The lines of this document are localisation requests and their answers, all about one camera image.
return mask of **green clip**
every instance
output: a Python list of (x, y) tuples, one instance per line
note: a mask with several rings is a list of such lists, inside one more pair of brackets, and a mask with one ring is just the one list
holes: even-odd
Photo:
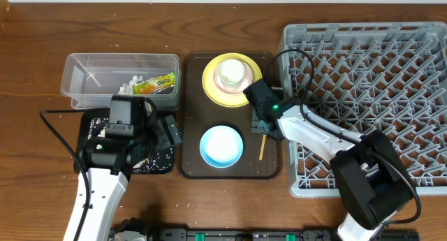
[(286, 235), (286, 241), (295, 241), (295, 235), (287, 234)]
[(205, 234), (204, 233), (196, 233), (196, 241), (205, 241)]

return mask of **yellow plate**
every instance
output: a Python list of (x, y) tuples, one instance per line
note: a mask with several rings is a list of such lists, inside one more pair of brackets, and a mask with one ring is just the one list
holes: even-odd
[(202, 75), (202, 86), (205, 90), (205, 93), (208, 95), (208, 98), (210, 98), (215, 103), (227, 108), (238, 108), (249, 103), (247, 98), (245, 98), (244, 93), (241, 92), (240, 94), (226, 94), (216, 87), (213, 79), (214, 70), (216, 69), (216, 67), (221, 62), (229, 59), (236, 59), (245, 62), (250, 67), (251, 72), (253, 73), (253, 82), (263, 78), (259, 66), (256, 64), (255, 61), (253, 61), (253, 59), (250, 59), (249, 57), (239, 53), (226, 53), (213, 58), (205, 67)]

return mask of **yellow snack package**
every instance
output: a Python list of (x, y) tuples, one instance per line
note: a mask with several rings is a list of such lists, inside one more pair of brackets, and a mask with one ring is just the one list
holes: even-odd
[(167, 87), (174, 85), (175, 74), (169, 73), (165, 76), (159, 76), (148, 79), (143, 83), (132, 86), (133, 94), (153, 94)]

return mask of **brown tray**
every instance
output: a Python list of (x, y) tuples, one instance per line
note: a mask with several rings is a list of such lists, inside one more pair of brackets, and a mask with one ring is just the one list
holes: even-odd
[[(203, 91), (202, 74), (208, 62), (225, 52), (194, 52), (186, 59), (183, 73), (183, 144), (177, 161), (181, 174), (191, 179), (269, 179), (281, 170), (281, 148), (274, 140), (265, 141), (263, 160), (259, 160), (261, 134), (251, 133), (252, 107), (225, 108), (211, 101)], [(252, 58), (264, 70), (273, 58), (268, 52), (238, 52)], [(239, 161), (228, 168), (214, 168), (203, 161), (199, 143), (213, 126), (231, 126), (242, 136), (244, 151)]]

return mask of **wooden table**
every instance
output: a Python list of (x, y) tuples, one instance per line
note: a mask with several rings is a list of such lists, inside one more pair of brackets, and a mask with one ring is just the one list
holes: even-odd
[[(174, 53), (260, 50), (275, 53), (293, 23), (447, 22), (447, 6), (358, 4), (12, 4), (0, 36), (0, 239), (61, 240), (75, 201), (73, 160), (38, 116), (68, 109), (59, 92), (72, 52)], [(79, 115), (52, 123), (75, 146)], [(422, 240), (447, 235), (447, 198), (423, 197), (414, 224)], [(297, 199), (285, 170), (266, 181), (188, 180), (134, 175), (114, 223), (142, 217), (190, 228), (334, 228), (340, 199)], [(396, 218), (413, 215), (409, 203)]]

